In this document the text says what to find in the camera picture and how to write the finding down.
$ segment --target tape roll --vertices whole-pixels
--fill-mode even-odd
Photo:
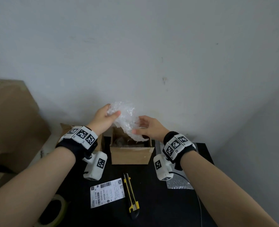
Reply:
[[[61,195],[54,195],[53,199],[51,199],[50,203],[48,204],[48,206],[46,207],[46,209],[44,210],[34,227],[57,226],[63,220],[67,211],[67,207],[68,203]]]

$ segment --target person's left arm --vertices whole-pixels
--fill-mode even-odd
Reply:
[[[100,108],[87,125],[97,135],[106,131],[120,112],[107,116],[109,104]],[[38,220],[75,164],[74,154],[58,147],[0,188],[0,227],[31,227]]]

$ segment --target wall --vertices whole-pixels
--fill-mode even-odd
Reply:
[[[213,160],[279,223],[279,91]]]
[[[279,0],[0,0],[0,78],[51,126],[130,100],[214,153],[279,88]]]

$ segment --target hand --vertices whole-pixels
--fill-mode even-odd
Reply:
[[[97,136],[111,127],[115,119],[120,116],[120,111],[107,116],[107,110],[109,109],[109,107],[110,104],[106,104],[104,107],[100,108],[95,113],[93,120],[87,125],[87,127],[93,130]]]
[[[139,126],[147,129],[133,129],[132,133],[136,135],[147,135],[152,139],[164,142],[164,137],[169,130],[166,129],[157,119],[149,116],[139,116]]]

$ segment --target wristband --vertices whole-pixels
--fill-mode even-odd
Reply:
[[[195,145],[187,137],[175,131],[166,134],[164,145],[162,152],[171,163],[175,163],[176,170],[182,170],[180,166],[182,156],[189,151],[196,150]]]
[[[75,126],[65,135],[63,135],[56,145],[66,147],[76,157],[76,159],[87,158],[90,156],[97,146],[98,136],[94,131],[86,126]]]

